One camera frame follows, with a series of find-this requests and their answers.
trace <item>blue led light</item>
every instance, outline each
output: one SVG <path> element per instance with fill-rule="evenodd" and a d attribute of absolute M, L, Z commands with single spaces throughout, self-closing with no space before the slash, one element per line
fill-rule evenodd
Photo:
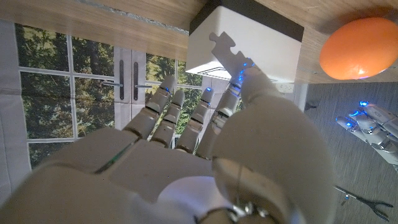
<path fill-rule="evenodd" d="M 360 106 L 367 106 L 369 104 L 369 102 L 365 102 L 365 101 L 360 101 L 359 105 Z"/>
<path fill-rule="evenodd" d="M 359 111 L 355 111 L 353 114 L 350 114 L 350 116 L 356 116 L 359 114 Z"/>

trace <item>orange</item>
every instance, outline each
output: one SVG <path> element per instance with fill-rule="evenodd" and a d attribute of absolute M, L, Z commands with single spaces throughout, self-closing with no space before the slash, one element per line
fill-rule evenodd
<path fill-rule="evenodd" d="M 367 78 L 381 73 L 398 58 L 398 26 L 384 18 L 350 22 L 323 45 L 319 62 L 332 78 Z"/>

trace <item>gray carpet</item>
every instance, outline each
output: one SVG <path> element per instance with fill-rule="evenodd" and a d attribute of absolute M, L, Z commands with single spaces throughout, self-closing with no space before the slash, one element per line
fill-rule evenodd
<path fill-rule="evenodd" d="M 316 124 L 333 158 L 336 184 L 371 200 L 382 200 L 394 208 L 381 207 L 390 223 L 398 223 L 398 173 L 374 149 L 335 122 L 356 110 L 366 100 L 398 114 L 398 83 L 344 83 L 309 85 L 307 101 L 316 104 L 305 114 Z M 338 194 L 335 223 L 387 223 L 361 202 Z"/>

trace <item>green foliage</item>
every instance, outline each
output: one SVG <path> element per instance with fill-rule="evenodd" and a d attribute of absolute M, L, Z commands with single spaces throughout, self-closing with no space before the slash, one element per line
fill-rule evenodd
<path fill-rule="evenodd" d="M 15 28 L 20 66 L 68 71 L 66 35 L 20 24 Z"/>
<path fill-rule="evenodd" d="M 27 137 L 72 138 L 68 77 L 21 72 Z"/>
<path fill-rule="evenodd" d="M 243 102 L 242 102 L 242 98 L 240 98 L 238 106 L 236 107 L 236 111 L 235 112 L 238 112 L 238 111 L 243 110 L 243 109 L 244 109 L 244 105 L 243 105 Z"/>
<path fill-rule="evenodd" d="M 30 165 L 32 169 L 47 156 L 53 154 L 69 142 L 56 142 L 56 143 L 29 143 Z"/>
<path fill-rule="evenodd" d="M 113 76 L 113 46 L 72 38 L 75 72 Z"/>
<path fill-rule="evenodd" d="M 100 128 L 114 127 L 113 87 L 102 80 L 75 78 L 78 137 Z"/>
<path fill-rule="evenodd" d="M 201 75 L 185 72 L 185 62 L 178 62 L 178 84 L 201 86 Z"/>
<path fill-rule="evenodd" d="M 146 80 L 162 82 L 167 75 L 174 76 L 175 60 L 147 54 Z"/>
<path fill-rule="evenodd" d="M 185 93 L 184 104 L 180 113 L 180 119 L 178 119 L 177 127 L 175 129 L 176 134 L 182 134 L 182 131 L 188 124 L 189 119 L 201 97 L 201 90 L 191 88 L 181 88 Z"/>
<path fill-rule="evenodd" d="M 68 71 L 66 35 L 16 24 L 19 65 Z M 113 46 L 73 38 L 75 72 L 113 76 Z M 70 78 L 21 72 L 27 137 L 72 138 Z M 78 136 L 114 126 L 114 90 L 102 80 L 75 78 Z M 67 143 L 30 144 L 32 167 Z"/>

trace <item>wooden surface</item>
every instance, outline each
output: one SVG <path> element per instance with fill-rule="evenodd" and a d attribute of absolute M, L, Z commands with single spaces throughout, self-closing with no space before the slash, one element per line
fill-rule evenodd
<path fill-rule="evenodd" d="M 398 83 L 339 83 L 309 85 L 307 101 L 318 102 L 317 109 L 305 114 L 320 130 L 333 158 L 336 184 L 359 196 L 390 203 L 380 207 L 390 222 L 398 223 L 398 173 L 371 146 L 347 132 L 335 121 L 367 100 L 398 114 Z M 372 210 L 338 194 L 335 224 L 385 224 Z"/>
<path fill-rule="evenodd" d="M 1 0 L 0 19 L 169 58 L 187 54 L 186 35 L 71 0 Z"/>
<path fill-rule="evenodd" d="M 108 12 L 74 0 L 1 0 L 0 19 L 71 34 L 106 44 L 185 60 L 188 36 Z M 184 30 L 206 0 L 92 0 Z M 398 82 L 398 62 L 366 80 L 341 81 L 326 75 L 318 63 L 328 36 L 361 17 L 397 19 L 396 0 L 257 0 L 305 27 L 297 83 Z"/>

